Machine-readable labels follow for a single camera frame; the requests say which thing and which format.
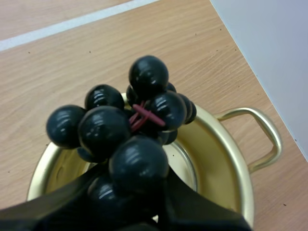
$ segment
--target pot handle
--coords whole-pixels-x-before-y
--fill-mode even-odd
[[[265,156],[259,158],[258,160],[248,164],[248,170],[253,173],[259,169],[269,166],[275,163],[282,153],[282,140],[279,132],[273,122],[260,110],[250,107],[240,107],[234,108],[222,113],[215,115],[216,119],[219,121],[227,120],[236,116],[250,114],[252,115],[257,123],[260,125],[264,133],[267,135],[269,140],[273,144],[272,150]]]

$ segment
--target black ball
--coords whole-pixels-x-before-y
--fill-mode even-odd
[[[101,163],[106,159],[104,157],[98,158],[89,153],[86,149],[79,147],[77,148],[77,153],[81,159],[90,163]]]
[[[174,85],[172,83],[168,83],[167,85],[167,90],[173,91],[173,92],[177,92],[177,90],[175,89]]]
[[[168,136],[168,139],[167,139],[165,145],[171,144],[173,141],[175,141],[177,139],[177,136],[178,136],[178,130],[169,132],[169,136]]]
[[[149,100],[145,108],[161,118],[166,125],[157,126],[159,130],[176,130],[186,119],[186,106],[183,99],[172,91],[156,95]]]
[[[46,124],[47,135],[52,142],[62,148],[77,148],[78,125],[86,110],[76,105],[66,105],[55,110]]]
[[[185,124],[190,124],[191,122],[194,121],[194,119],[196,118],[197,116],[197,109],[196,109],[196,106],[194,105],[193,102],[192,103],[192,115],[191,117],[187,120],[187,122],[185,122]]]
[[[87,110],[99,106],[113,106],[123,109],[124,100],[117,89],[107,84],[101,84],[92,88],[85,99],[85,107]]]
[[[169,80],[166,65],[154,56],[144,56],[134,62],[129,70],[129,82],[142,100],[165,91]]]
[[[159,131],[158,135],[160,137],[161,144],[165,145],[167,143],[167,141],[168,141],[168,138],[169,138],[169,132],[161,132],[161,131]]]
[[[108,174],[96,178],[88,188],[88,216],[102,224],[102,230],[114,230],[150,218],[150,203],[138,195],[119,191]]]
[[[163,186],[168,171],[164,149],[145,136],[130,138],[109,160],[110,176],[116,185],[134,193],[156,193]]]
[[[136,94],[134,89],[131,87],[131,85],[129,85],[127,87],[126,98],[127,98],[128,104],[131,107],[133,106],[133,104],[140,104],[141,103],[141,99],[139,99],[138,95]]]
[[[126,114],[127,118],[131,118],[136,112],[134,109],[128,109],[128,108],[124,108],[124,113]]]
[[[81,145],[93,156],[109,158],[120,143],[130,138],[130,123],[122,110],[100,106],[86,113],[78,134]]]
[[[180,93],[178,93],[178,95],[183,99],[185,106],[186,106],[187,115],[184,121],[184,123],[186,123],[192,116],[192,112],[193,112],[192,102],[185,95],[180,94]]]

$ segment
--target gold bowl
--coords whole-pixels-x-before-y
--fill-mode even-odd
[[[196,108],[195,121],[181,126],[177,140],[164,146],[169,164],[192,189],[218,205],[241,213],[252,227],[254,197],[250,174],[273,164],[281,155],[279,133],[258,109],[235,108],[213,116]],[[252,115],[273,144],[268,154],[248,165],[234,139],[220,123],[243,114]],[[50,143],[34,172],[27,200],[64,186],[90,167],[76,150],[64,150]]]

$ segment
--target wood grain surface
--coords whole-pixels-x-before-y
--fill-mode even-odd
[[[53,1],[52,6],[38,0],[26,2],[36,2],[35,13],[62,6],[61,1]],[[98,10],[100,1],[91,2],[92,10]],[[1,3],[2,17],[23,5]],[[56,12],[55,21],[65,20],[71,10],[66,6]],[[20,17],[28,11],[21,11]],[[1,20],[1,38],[24,33],[16,20],[7,24]],[[35,18],[26,24],[28,29],[37,28]],[[276,164],[252,175],[255,230],[306,230],[307,162],[208,0],[161,0],[0,52],[0,207],[25,200],[35,166],[49,142],[45,134],[48,115],[63,104],[83,105],[86,92],[96,84],[125,91],[130,65],[146,54],[161,58],[177,90],[202,108],[218,113],[251,106],[274,121],[284,151]],[[271,149],[252,117],[223,124],[248,163]]]

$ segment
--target black plastic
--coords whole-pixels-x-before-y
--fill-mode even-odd
[[[242,215],[199,195],[171,168],[158,223],[163,231],[251,231]]]

